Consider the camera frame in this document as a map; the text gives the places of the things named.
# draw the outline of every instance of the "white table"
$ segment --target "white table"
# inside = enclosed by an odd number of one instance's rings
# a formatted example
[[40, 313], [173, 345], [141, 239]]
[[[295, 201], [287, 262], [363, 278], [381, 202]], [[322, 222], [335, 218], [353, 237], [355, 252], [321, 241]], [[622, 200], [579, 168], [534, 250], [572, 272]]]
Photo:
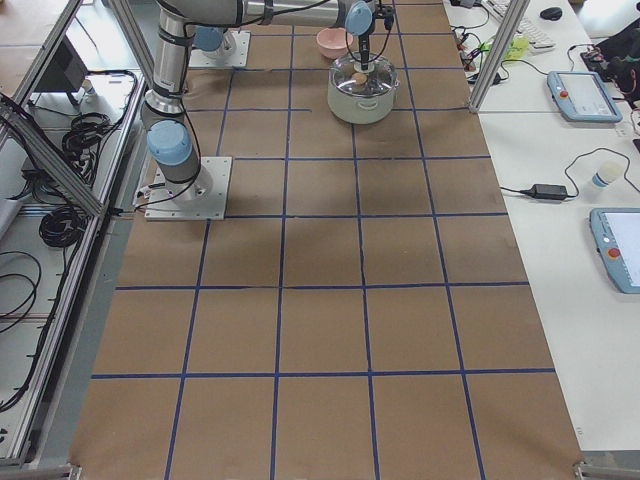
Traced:
[[[477, 25], [482, 9], [451, 7], [452, 25]], [[558, 22], [538, 18], [560, 6]], [[531, 0], [526, 16], [557, 43], [554, 51], [525, 59], [543, 71], [568, 70], [571, 45], [589, 43], [566, 0]], [[491, 18], [472, 30], [482, 40], [495, 32]], [[585, 70], [574, 50], [576, 70]], [[500, 184], [514, 189], [533, 183], [564, 184], [565, 167], [579, 154], [608, 147], [631, 158], [630, 178], [640, 184], [640, 154], [634, 148], [629, 108], [621, 104], [620, 124], [566, 122], [550, 99], [546, 78], [529, 66], [509, 67], [508, 82], [492, 87], [480, 120]], [[589, 229], [596, 207], [640, 207], [640, 195], [618, 180], [598, 191], [588, 187], [605, 160], [599, 153], [584, 158], [571, 173], [582, 189], [579, 198], [562, 204], [505, 195], [505, 201], [536, 305], [551, 349], [580, 447], [584, 451], [640, 450], [640, 296], [619, 293], [608, 279]]]

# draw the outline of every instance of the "bowl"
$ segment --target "bowl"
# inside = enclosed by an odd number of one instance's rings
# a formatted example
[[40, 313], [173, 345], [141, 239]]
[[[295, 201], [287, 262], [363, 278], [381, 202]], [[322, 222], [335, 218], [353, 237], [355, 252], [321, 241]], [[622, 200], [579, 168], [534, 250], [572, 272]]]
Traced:
[[344, 28], [325, 28], [316, 35], [316, 42], [323, 56], [335, 60], [347, 54], [347, 46], [353, 43], [353, 35], [348, 33], [345, 39]]

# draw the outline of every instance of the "pot lid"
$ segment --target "pot lid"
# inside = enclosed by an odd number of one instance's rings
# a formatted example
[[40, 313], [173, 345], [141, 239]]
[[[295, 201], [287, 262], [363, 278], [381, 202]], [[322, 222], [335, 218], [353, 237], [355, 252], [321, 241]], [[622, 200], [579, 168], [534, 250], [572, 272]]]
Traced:
[[347, 54], [331, 65], [329, 79], [339, 91], [356, 97], [378, 97], [396, 88], [398, 74], [389, 60], [378, 57], [363, 73], [358, 54]]

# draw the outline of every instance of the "black mouse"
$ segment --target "black mouse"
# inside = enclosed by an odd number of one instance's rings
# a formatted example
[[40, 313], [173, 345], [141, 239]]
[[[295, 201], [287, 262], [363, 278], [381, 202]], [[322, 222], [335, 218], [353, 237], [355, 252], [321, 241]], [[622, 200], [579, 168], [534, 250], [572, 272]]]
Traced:
[[540, 18], [545, 20], [553, 20], [555, 22], [560, 20], [560, 17], [562, 17], [562, 9], [560, 7], [545, 8], [540, 12]]

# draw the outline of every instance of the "keyboard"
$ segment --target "keyboard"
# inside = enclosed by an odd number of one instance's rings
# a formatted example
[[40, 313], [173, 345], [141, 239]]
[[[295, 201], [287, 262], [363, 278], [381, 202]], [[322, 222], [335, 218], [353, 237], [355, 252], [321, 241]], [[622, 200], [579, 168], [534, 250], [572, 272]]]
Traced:
[[[482, 0], [482, 5], [487, 11], [499, 20], [504, 18], [511, 0]], [[555, 40], [536, 27], [531, 20], [523, 17], [518, 25], [517, 31], [520, 35], [529, 40], [529, 48], [534, 53], [553, 50], [556, 46]]]

